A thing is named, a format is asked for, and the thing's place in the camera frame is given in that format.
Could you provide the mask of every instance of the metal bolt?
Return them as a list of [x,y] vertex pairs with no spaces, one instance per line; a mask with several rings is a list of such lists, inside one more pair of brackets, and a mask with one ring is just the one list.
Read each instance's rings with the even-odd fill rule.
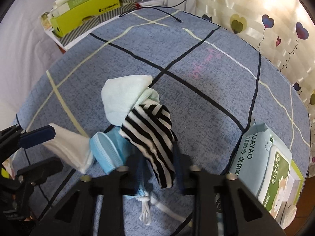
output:
[[201,168],[198,165],[191,165],[189,169],[191,171],[201,171]]
[[20,176],[18,177],[18,180],[19,180],[20,183],[22,183],[22,182],[24,181],[23,175],[20,175]]
[[16,203],[15,200],[12,202],[12,207],[14,208],[14,210],[18,209],[18,204]]
[[128,166],[120,166],[119,168],[116,168],[117,171],[119,172],[126,172],[129,170]]
[[91,181],[91,176],[90,175],[83,175],[80,177],[80,180],[83,182],[90,182]]
[[235,180],[237,179],[237,175],[235,175],[234,173],[228,173],[225,176],[228,180]]

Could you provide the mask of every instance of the purple heart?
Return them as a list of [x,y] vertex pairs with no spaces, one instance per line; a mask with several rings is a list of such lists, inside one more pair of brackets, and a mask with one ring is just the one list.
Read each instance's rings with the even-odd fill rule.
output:
[[299,86],[299,83],[297,83],[297,82],[295,84],[293,84],[293,87],[296,91],[299,91],[301,89],[301,87]]
[[262,23],[264,24],[265,28],[272,28],[275,24],[275,21],[273,18],[270,18],[267,14],[262,16]]
[[297,37],[302,40],[306,40],[308,38],[308,31],[303,27],[300,22],[296,24],[296,33]]

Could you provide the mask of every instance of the striped cloth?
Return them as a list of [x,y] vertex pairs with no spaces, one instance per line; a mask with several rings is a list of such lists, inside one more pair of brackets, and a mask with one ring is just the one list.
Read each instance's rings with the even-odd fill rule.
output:
[[170,112],[164,105],[134,107],[122,124],[119,134],[128,139],[146,157],[161,188],[172,187],[175,177]]

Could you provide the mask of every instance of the yellow heart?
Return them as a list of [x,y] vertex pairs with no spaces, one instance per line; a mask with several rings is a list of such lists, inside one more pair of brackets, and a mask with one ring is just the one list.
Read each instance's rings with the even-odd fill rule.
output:
[[238,21],[238,22],[240,22],[240,23],[243,24],[243,29],[242,29],[242,31],[244,31],[244,30],[246,29],[246,27],[247,27],[247,20],[246,20],[246,18],[244,18],[244,17],[241,17],[241,18],[240,18],[240,16],[239,16],[238,14],[233,14],[233,15],[230,17],[230,25],[232,25],[232,22],[233,22],[234,20],[236,20],[236,21]]

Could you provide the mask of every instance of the blue bedsheet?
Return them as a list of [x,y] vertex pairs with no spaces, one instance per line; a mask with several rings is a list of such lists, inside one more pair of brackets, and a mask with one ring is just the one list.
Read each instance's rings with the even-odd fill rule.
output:
[[[230,31],[182,11],[167,11],[183,23],[147,8],[118,18],[80,41],[36,84],[18,113],[22,127],[30,131],[55,123],[92,137],[110,125],[100,95],[106,80],[152,75],[158,78],[152,88],[171,112],[172,130],[182,152],[210,173],[219,174],[251,119],[260,68],[251,117],[265,122],[284,141],[305,175],[310,152],[308,113],[288,80]],[[31,163],[53,156],[42,145],[26,152]],[[27,165],[24,152],[18,152],[14,168]],[[70,180],[54,203],[77,182],[80,173],[70,172],[65,164],[61,173],[42,185],[47,199],[36,187],[30,206],[37,216],[65,178]],[[88,173],[104,174],[98,163]],[[154,177],[151,182],[168,214],[151,205],[152,224],[146,227],[138,218],[141,203],[126,199],[126,235],[171,234],[192,211],[192,197],[181,196],[176,183],[160,190]]]

